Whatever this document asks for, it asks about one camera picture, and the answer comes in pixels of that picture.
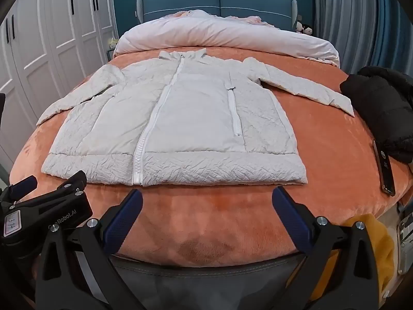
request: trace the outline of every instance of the headboard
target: headboard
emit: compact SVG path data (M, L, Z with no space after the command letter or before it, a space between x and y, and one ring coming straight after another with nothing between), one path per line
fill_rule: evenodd
M296 0L136 0L139 22L148 22L175 13L201 9L217 16L259 16L282 30L295 31Z

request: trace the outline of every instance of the curtain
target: curtain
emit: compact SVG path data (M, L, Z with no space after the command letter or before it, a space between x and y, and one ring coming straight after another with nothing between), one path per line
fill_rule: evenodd
M413 75L413 25L397 0L315 0L314 34L346 73L373 65Z

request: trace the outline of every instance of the white label sticker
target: white label sticker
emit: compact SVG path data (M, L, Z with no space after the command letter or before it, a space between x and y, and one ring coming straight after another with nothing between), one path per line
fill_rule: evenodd
M7 215L4 219L4 231L3 236L9 236L21 230L21 217L20 210Z

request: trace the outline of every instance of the orange blanket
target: orange blanket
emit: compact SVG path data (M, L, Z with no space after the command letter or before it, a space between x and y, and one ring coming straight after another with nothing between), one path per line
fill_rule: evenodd
M198 48L179 48L187 51ZM128 53L111 64L125 67L157 57L159 51ZM311 79L339 92L346 74L314 61L244 49L207 48L223 59L255 57L286 72ZM357 214L379 216L413 186L405 164L391 160L396 196L381 192L371 141L362 120L341 110L284 91L269 88L285 110L298 141L306 169L307 185L289 185L290 195L314 215L341 224ZM38 127L18 156L11 183L35 175L38 189L30 197L54 190L62 179L40 169L68 112ZM143 210L119 252L130 258L164 265L240 265L276 258L295 250L271 205L273 185L174 186L140 188ZM131 187L89 184L86 194L94 217L119 204Z

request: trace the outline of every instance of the yellow fabric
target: yellow fabric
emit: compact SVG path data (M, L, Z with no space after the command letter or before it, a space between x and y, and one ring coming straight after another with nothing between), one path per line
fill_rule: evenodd
M379 297L386 288L394 273L394 242L387 232L387 228L379 222L372 214L363 214L354 216L346 220L342 226L352 226L356 221L362 221L366 225L367 233L370 237L371 245L373 247L374 257L376 259L377 274L379 280ZM330 280L334 266L338 257L338 250L331 251L330 258L327 261L325 269L321 274L321 278L315 287L310 300L320 298ZM291 275L288 283L292 280L298 269Z

